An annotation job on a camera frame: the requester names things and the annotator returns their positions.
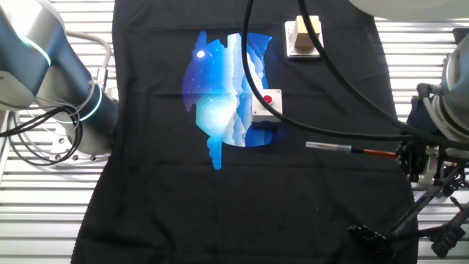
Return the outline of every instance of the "wooden block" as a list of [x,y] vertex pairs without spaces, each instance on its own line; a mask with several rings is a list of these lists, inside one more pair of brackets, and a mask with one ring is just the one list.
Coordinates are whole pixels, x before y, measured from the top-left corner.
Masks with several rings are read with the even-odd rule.
[[[313,24],[313,29],[316,32],[316,36],[319,37],[321,34],[320,17],[317,15],[310,15],[309,19]],[[293,29],[292,37],[294,38],[296,48],[314,48],[311,38],[308,36],[306,25],[301,15],[296,17],[295,28]]]

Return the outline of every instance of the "black t-shirt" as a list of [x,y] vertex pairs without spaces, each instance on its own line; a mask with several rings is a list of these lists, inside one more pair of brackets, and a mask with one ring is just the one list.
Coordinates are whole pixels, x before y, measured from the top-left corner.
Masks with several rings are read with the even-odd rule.
[[[373,17],[347,0],[307,2],[336,66],[395,115]],[[392,159],[305,144],[393,151],[397,143],[335,139],[285,124],[253,129],[240,58],[245,4],[116,0],[121,116],[73,263],[377,262],[347,229],[391,227],[413,204],[405,176]],[[297,15],[296,1],[255,1],[248,52],[258,88],[280,89],[283,113],[309,125],[397,134],[321,60],[287,58],[284,23]],[[397,263],[416,263],[416,241],[394,249]]]

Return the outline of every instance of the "white box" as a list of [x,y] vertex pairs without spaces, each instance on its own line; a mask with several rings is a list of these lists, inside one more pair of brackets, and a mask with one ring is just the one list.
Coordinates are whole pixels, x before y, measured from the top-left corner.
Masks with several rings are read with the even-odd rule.
[[[262,97],[269,95],[272,98],[271,106],[283,114],[283,104],[280,89],[261,89]],[[253,128],[271,128],[278,126],[280,120],[274,117],[260,102],[254,94],[252,95],[251,116]]]

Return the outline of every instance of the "small box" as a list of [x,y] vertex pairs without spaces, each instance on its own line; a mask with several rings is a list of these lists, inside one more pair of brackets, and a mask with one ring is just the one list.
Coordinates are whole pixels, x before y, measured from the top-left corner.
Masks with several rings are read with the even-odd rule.
[[[314,31],[318,39],[324,46],[322,40],[321,22],[318,16],[310,16]],[[306,30],[303,19],[297,17],[296,21],[285,22],[285,41],[287,47],[287,56],[292,59],[319,59],[320,53],[314,47],[311,38]]]
[[[316,32],[316,36],[319,37],[321,35],[320,17],[310,15],[309,19],[311,20],[313,29]],[[301,15],[296,17],[295,28],[293,29],[291,38],[294,43],[294,47],[296,48],[314,48],[314,44],[308,35],[308,30],[306,29],[306,25]]]

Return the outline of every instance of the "cable bundle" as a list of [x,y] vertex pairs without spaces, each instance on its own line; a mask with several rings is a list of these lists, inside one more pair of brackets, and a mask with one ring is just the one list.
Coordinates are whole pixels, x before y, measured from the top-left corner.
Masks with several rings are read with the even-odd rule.
[[[32,144],[34,147],[36,147],[38,150],[33,150],[28,144],[25,142],[22,133],[25,133],[27,131],[30,131],[32,128],[36,128],[37,126],[40,126],[43,124],[45,121],[49,120],[53,116],[55,116],[58,113],[65,112],[70,116],[70,119],[72,120],[73,124],[75,124],[75,128],[73,130],[75,134],[75,138],[72,143],[72,147],[66,152],[66,155],[61,157],[58,160],[52,161],[49,158],[46,158],[42,155],[40,155],[38,152],[44,152],[42,151],[39,147],[35,146]],[[17,117],[15,115],[15,112],[10,112],[8,114],[7,118],[7,132],[0,133],[0,136],[2,137],[8,137],[8,140],[10,142],[10,146],[13,149],[13,151],[16,153],[16,155],[23,161],[25,161],[28,164],[31,164],[33,166],[50,166],[54,164],[58,164],[60,162],[66,161],[68,158],[72,157],[73,153],[78,149],[78,146],[81,143],[81,138],[83,136],[83,126],[80,122],[80,118],[78,113],[76,112],[76,108],[71,107],[71,106],[61,106],[58,107],[54,110],[48,111],[45,114],[40,115],[39,117],[36,117],[32,120],[29,120],[28,122],[18,124]],[[37,156],[40,160],[44,161],[45,163],[36,163],[33,161],[30,161],[28,158],[25,158],[20,154],[18,149],[16,148],[12,136],[18,136],[19,139],[21,140],[21,143],[24,144],[27,150],[29,150],[32,154]]]

